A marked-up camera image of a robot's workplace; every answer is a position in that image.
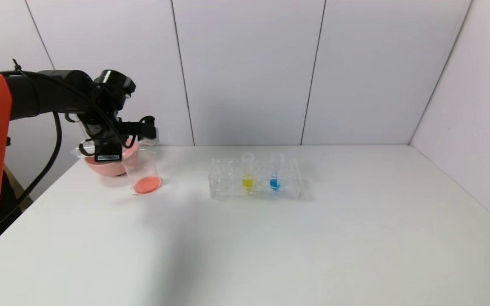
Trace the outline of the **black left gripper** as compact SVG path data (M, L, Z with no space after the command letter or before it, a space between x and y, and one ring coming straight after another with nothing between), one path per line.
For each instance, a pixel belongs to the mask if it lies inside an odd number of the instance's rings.
M88 124L87 134L94 143L95 162L121 162L123 150L119 136L105 125Z

